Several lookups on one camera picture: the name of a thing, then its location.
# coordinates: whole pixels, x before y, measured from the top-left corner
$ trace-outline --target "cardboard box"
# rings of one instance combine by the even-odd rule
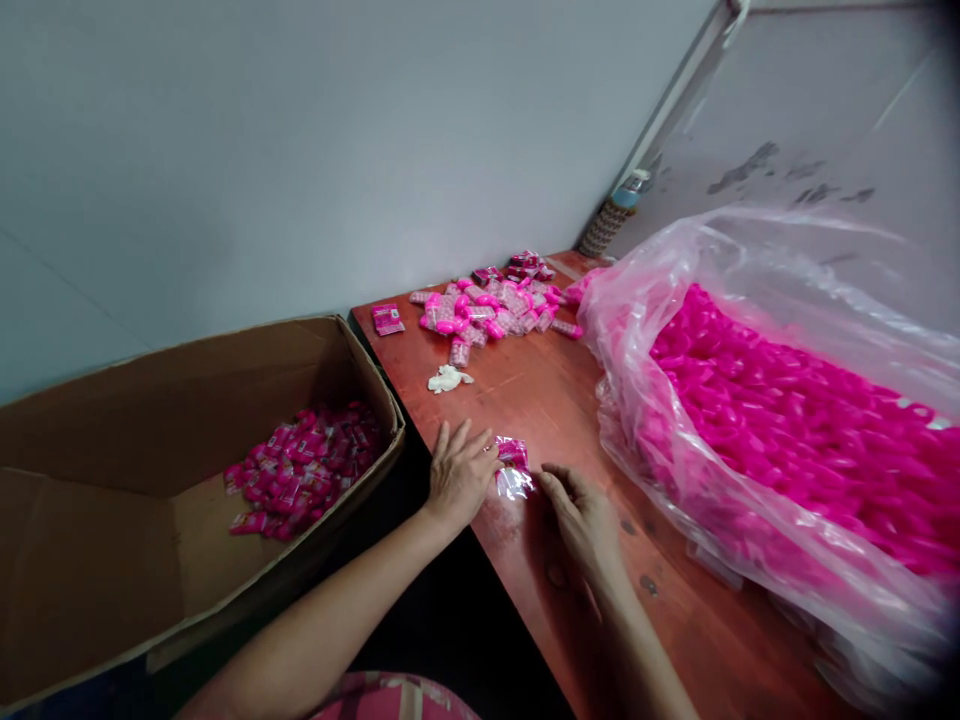
[[[223,469],[298,410],[356,399],[387,444],[363,478],[289,544],[230,535],[247,507]],[[199,340],[0,408],[0,710],[256,610],[275,579],[316,568],[403,437],[339,317]]]

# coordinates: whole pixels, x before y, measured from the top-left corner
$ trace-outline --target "red wooden tabletop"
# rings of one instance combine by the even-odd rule
[[[565,287],[597,263],[570,251],[548,264]],[[381,338],[370,308],[387,302],[407,329]],[[450,342],[418,326],[421,308],[403,295],[353,314],[428,447],[442,420],[472,418],[477,430],[526,441],[532,467],[574,465],[605,488],[637,594],[704,720],[854,714],[814,670],[812,641],[762,589],[734,592],[689,559],[683,536],[604,452],[602,372],[582,342],[555,331],[491,341],[471,354],[474,384],[434,395],[427,380],[447,363]],[[565,308],[559,317],[575,319]],[[620,716],[593,603],[545,499],[491,493],[472,528],[577,717]]]

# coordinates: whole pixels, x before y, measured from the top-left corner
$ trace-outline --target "dark floor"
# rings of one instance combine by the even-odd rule
[[[312,584],[377,542],[426,498],[429,454],[416,433],[408,438],[400,462],[351,518]],[[134,661],[17,717],[169,718],[279,610],[249,618],[153,676]],[[572,717],[469,530],[401,596],[351,669],[422,675],[456,692],[482,718]]]

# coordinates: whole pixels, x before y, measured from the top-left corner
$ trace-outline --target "large plastic bag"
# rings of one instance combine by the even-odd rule
[[[956,424],[960,340],[891,310],[805,254],[851,242],[873,257],[916,265],[916,248],[889,233],[732,206],[670,225],[592,277],[578,319],[606,371],[598,396],[607,452],[698,553],[820,621],[815,626],[835,660],[821,672],[851,703],[878,709],[937,679],[955,588],[914,575],[858,535],[730,469],[698,436],[649,355],[696,282],[725,314],[769,339],[930,405]],[[871,267],[861,279],[874,295],[915,290],[898,282],[896,268]],[[648,441],[651,428],[670,434],[669,448]],[[732,543],[731,526],[744,516],[750,523]],[[795,562],[785,565],[786,556]]]

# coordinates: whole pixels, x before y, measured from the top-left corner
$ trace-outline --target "white wall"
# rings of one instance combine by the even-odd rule
[[[6,0],[0,401],[570,247],[713,0]]]
[[[929,8],[751,17],[662,143],[654,188],[611,251],[739,200],[839,211],[917,250],[821,243],[815,259],[878,295],[877,262],[894,268],[911,291],[881,299],[960,334],[953,41]]]

